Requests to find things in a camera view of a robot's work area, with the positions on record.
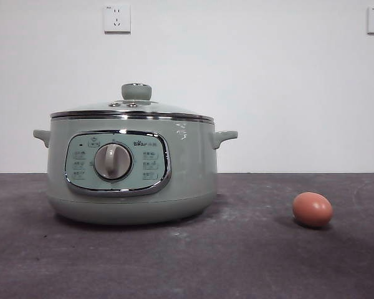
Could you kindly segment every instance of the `dial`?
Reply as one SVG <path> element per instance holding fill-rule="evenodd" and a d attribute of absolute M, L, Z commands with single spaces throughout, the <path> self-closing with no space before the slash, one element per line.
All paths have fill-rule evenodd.
<path fill-rule="evenodd" d="M 94 168 L 105 179 L 120 179 L 128 173 L 131 165 L 129 151 L 116 143 L 104 145 L 94 157 Z"/>

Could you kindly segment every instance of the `button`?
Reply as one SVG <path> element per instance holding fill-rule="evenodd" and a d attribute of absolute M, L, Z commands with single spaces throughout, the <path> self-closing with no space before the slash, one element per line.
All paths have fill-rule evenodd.
<path fill-rule="evenodd" d="M 84 171 L 74 171 L 72 173 L 72 179 L 85 179 Z"/>
<path fill-rule="evenodd" d="M 76 161 L 72 163 L 72 169 L 83 169 L 85 166 L 85 161 Z"/>
<path fill-rule="evenodd" d="M 96 137 L 91 137 L 87 143 L 89 148 L 98 148 L 100 146 L 100 141 Z"/>
<path fill-rule="evenodd" d="M 157 179 L 157 178 L 158 178 L 158 173 L 153 173 L 153 172 L 143 173 L 143 179 Z"/>
<path fill-rule="evenodd" d="M 74 151 L 73 155 L 74 159 L 85 159 L 86 152 L 85 151 Z"/>
<path fill-rule="evenodd" d="M 143 162 L 143 169 L 144 170 L 157 170 L 158 163 L 156 161 Z"/>
<path fill-rule="evenodd" d="M 143 153 L 143 159 L 145 160 L 156 160 L 158 159 L 158 154 L 153 151 L 145 151 Z"/>

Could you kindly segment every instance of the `multi cooker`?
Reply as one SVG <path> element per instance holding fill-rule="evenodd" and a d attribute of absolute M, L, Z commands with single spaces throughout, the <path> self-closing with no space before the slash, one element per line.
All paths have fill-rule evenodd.
<path fill-rule="evenodd" d="M 200 213 L 216 197 L 216 149 L 236 131 L 213 118 L 151 101 L 151 87 L 122 86 L 122 100 L 51 114 L 34 130 L 49 149 L 47 197 L 55 211 L 95 224 L 147 224 Z"/>

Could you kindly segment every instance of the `chrome trim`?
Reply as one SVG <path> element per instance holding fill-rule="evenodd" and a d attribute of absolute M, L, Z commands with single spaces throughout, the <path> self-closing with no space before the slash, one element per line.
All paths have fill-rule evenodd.
<path fill-rule="evenodd" d="M 148 112 L 148 111 L 120 111 L 120 110 L 76 110 L 76 111 L 64 111 L 55 112 L 50 115 L 51 118 L 64 117 L 64 116 L 115 116 L 115 115 L 126 115 L 126 116 L 164 116 L 172 118 L 188 118 L 192 120 L 209 120 L 213 121 L 213 118 L 204 115 L 195 115 L 187 113 L 168 113 L 168 112 Z"/>
<path fill-rule="evenodd" d="M 138 116 L 138 115 L 81 115 L 81 116 L 63 116 L 51 119 L 57 120 L 173 120 L 173 121 L 190 121 L 193 123 L 209 123 L 214 125 L 213 120 L 199 120 L 197 118 L 183 118 L 183 117 L 170 117 L 170 116 Z"/>
<path fill-rule="evenodd" d="M 88 195 L 88 196 L 102 196 L 102 197 L 129 197 L 129 196 L 142 196 L 147 194 L 152 194 L 155 192 L 160 191 L 163 189 L 169 182 L 171 178 L 171 161 L 170 161 L 170 154 L 169 154 L 169 148 L 168 143 L 162 137 L 160 134 L 155 132 L 147 132 L 147 131 L 131 131 L 131 130 L 97 130 L 97 131 L 83 131 L 80 132 L 73 137 L 68 142 L 68 148 L 67 148 L 67 156 L 68 157 L 68 150 L 69 145 L 72 139 L 74 139 L 76 136 L 80 135 L 89 135 L 89 134 L 108 134 L 108 133 L 116 133 L 116 134 L 130 134 L 130 135 L 145 135 L 145 136 L 154 136 L 157 138 L 163 147 L 163 155 L 165 157 L 165 173 L 162 176 L 162 178 L 156 182 L 155 184 L 152 184 L 150 186 L 144 187 L 144 188 L 138 188 L 138 189 L 118 189 L 118 190 L 102 190 L 102 189 L 90 189 L 90 188 L 84 188 L 75 185 L 72 183 L 67 175 L 67 159 L 65 158 L 65 166 L 64 166 L 64 174 L 65 174 L 65 180 L 67 181 L 68 187 L 75 191 L 76 193 Z"/>

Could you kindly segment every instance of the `glass lid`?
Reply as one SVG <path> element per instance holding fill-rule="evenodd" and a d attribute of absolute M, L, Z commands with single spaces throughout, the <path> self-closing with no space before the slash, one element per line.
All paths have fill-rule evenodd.
<path fill-rule="evenodd" d="M 51 114 L 51 118 L 83 118 L 83 116 L 88 118 L 94 118 L 95 116 L 99 116 L 100 118 L 105 118 L 106 116 L 109 118 L 111 116 L 135 116 L 135 118 L 138 118 L 140 116 L 140 118 L 144 117 L 148 119 L 203 120 L 213 123 L 213 118 L 211 117 L 199 115 L 187 109 L 151 101 L 151 91 L 152 88 L 146 84 L 125 84 L 122 85 L 123 100 L 55 112 Z"/>

